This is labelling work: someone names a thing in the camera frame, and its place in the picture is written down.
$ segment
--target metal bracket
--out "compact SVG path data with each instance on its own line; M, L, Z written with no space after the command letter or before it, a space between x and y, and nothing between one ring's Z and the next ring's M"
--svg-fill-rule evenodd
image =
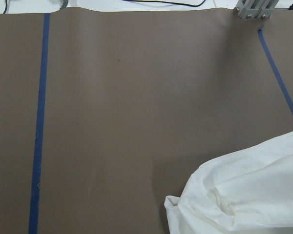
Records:
M279 0L239 0L235 12L240 18L269 18Z
M61 1L63 1L63 4L62 4L62 6L61 6L60 9L66 8L67 7L67 4L68 4L68 0L61 0Z

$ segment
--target white floor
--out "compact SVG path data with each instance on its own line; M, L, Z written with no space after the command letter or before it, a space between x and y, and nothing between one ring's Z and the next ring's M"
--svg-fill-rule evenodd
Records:
M198 4L200 0L173 0L189 4ZM123 0L69 0L68 7L82 7L94 11L179 11L179 10L202 10L215 7L233 9L237 0L206 0L197 8L167 5L163 3L137 3ZM276 7L288 8L292 0L280 0ZM58 11L61 6L60 0L8 0L8 14L15 13L46 13ZM4 11L5 0L0 0L0 14Z

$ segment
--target towel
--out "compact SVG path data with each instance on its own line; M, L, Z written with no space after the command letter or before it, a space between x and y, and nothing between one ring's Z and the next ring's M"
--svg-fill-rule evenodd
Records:
M165 208L170 234L293 234L293 132L202 164Z

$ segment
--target black cable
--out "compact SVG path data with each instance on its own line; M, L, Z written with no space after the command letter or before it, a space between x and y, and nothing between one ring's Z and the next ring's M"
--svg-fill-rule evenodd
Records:
M4 10L4 14L5 14L5 12L6 12L6 10L8 9L8 0L5 0L5 10Z
M206 1L206 0L203 0L200 4L198 5L191 5L191 4L186 4L186 3L180 3L180 2L170 2L170 1L152 1L152 0L123 0L123 1L131 1L131 2L160 2L160 3L167 3L167 4L174 4L174 5L181 5L181 6L190 6L190 7L199 7L199 6L202 6L203 3Z

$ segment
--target blue tape strip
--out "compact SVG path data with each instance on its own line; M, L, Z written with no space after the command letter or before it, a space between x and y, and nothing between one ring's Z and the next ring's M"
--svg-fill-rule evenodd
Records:
M44 15L44 21L43 21L42 55L41 55L37 122L36 122L36 140L35 140L34 165L33 165L33 175L32 175L32 184L31 184L31 201L30 201L29 231L28 231L29 234L37 234L37 231L38 231L45 88L46 88L47 64L48 64L49 25L50 25L50 13L46 13Z
M289 106L289 108L290 108L290 110L292 112L292 115L293 115L293 101L292 101L292 99L290 97L290 94L289 94L289 92L287 90L287 87L285 86L285 84L283 82L283 79L282 79L282 77L281 77L281 75L280 75L280 73L278 71L278 68L275 65L274 61L273 61L272 55L269 52L269 49L268 49L268 46L267 46L267 44L265 42L265 38L264 38L264 34L263 34L263 27L264 26L261 26L258 29L259 40L260 40L260 42L261 42L261 44L263 46L263 49L264 49L265 54L267 56L267 59L268 59L268 61L270 63L270 66L272 67L273 73L274 73L275 77L277 78L277 81L278 81L279 86L280 86L280 88L282 90L283 96L285 97L285 99L286 99L286 101L288 103L288 106Z

